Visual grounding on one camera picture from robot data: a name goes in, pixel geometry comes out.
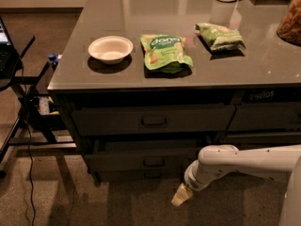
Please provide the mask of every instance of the floor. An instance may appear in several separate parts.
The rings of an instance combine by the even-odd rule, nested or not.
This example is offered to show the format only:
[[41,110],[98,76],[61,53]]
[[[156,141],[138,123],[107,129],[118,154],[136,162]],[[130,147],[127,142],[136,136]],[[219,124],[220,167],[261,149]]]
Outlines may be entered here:
[[[31,32],[36,41],[24,57],[24,75],[39,74],[49,53],[62,54],[76,13],[5,14],[10,33]],[[0,93],[0,142],[19,111],[11,89]],[[0,164],[0,226],[252,226],[277,225],[286,185],[230,174],[195,193],[181,207],[170,201],[180,179],[94,183],[79,153],[70,148],[10,147]]]

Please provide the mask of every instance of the jar of nuts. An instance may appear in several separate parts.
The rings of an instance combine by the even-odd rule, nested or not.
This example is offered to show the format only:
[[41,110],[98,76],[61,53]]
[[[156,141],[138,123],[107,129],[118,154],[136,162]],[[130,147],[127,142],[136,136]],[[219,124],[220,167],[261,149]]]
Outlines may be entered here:
[[277,34],[289,43],[301,45],[301,0],[291,0]]

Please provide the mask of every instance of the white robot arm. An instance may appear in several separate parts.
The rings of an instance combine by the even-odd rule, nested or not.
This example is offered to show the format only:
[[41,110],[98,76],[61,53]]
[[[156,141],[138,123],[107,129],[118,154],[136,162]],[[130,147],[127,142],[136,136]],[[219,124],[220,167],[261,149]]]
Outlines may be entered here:
[[176,206],[192,197],[213,180],[230,172],[241,172],[288,183],[279,225],[299,225],[301,214],[301,145],[239,151],[232,145],[207,146],[184,174],[173,197]]

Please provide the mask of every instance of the white bowl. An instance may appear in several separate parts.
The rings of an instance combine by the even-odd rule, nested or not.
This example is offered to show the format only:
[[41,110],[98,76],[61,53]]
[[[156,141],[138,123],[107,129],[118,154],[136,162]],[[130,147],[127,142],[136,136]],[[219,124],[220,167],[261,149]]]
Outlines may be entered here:
[[88,47],[88,53],[105,64],[120,63],[132,50],[133,44],[119,36],[99,38]]

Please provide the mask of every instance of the chip bag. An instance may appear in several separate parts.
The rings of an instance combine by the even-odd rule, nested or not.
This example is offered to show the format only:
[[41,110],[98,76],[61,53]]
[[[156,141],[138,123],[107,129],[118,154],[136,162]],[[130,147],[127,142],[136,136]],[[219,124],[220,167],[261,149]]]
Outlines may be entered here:
[[185,38],[169,35],[142,35],[145,66],[155,73],[178,73],[192,67],[190,56],[184,53]]
[[196,30],[199,30],[212,52],[246,48],[243,37],[237,30],[206,23],[196,24]]

